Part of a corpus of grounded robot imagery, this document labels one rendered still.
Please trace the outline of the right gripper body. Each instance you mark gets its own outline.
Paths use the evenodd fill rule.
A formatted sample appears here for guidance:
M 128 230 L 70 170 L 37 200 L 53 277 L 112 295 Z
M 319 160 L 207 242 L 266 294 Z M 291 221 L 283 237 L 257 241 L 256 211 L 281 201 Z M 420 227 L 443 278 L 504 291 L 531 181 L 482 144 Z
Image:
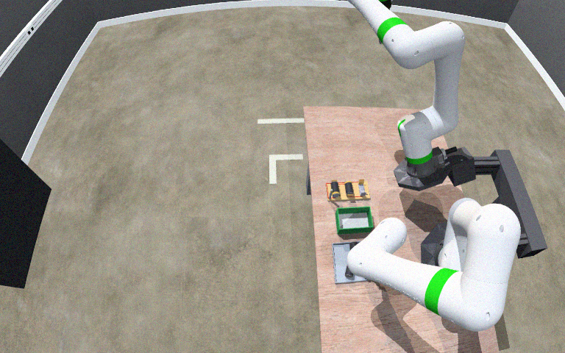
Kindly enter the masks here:
M 390 10 L 392 1 L 393 0 L 381 1 L 381 3 Z

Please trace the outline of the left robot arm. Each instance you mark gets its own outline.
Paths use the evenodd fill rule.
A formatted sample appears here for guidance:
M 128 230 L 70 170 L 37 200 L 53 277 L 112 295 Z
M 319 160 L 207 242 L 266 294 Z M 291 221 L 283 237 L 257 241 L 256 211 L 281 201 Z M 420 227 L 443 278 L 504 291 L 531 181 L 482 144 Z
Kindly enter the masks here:
M 393 255 L 407 238 L 398 218 L 384 219 L 354 246 L 347 266 L 355 276 L 386 285 L 442 318 L 479 332 L 493 327 L 503 314 L 520 235 L 519 219 L 510 208 L 480 207 L 474 199 L 463 198 L 449 210 L 445 237 L 434 254 L 437 266 Z

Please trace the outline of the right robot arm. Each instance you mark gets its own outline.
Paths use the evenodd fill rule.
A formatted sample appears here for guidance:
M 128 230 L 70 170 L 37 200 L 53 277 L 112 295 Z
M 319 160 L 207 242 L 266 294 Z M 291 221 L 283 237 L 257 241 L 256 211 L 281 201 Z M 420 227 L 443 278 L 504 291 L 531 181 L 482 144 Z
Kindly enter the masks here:
M 445 168 L 446 154 L 457 151 L 456 146 L 446 150 L 432 148 L 431 141 L 458 125 L 458 81 L 465 46 L 463 30 L 453 22 L 443 21 L 414 32 L 381 3 L 387 0 L 347 1 L 368 21 L 398 65 L 415 69 L 434 60 L 433 106 L 402 117 L 397 128 L 409 176 L 427 177 L 437 168 Z

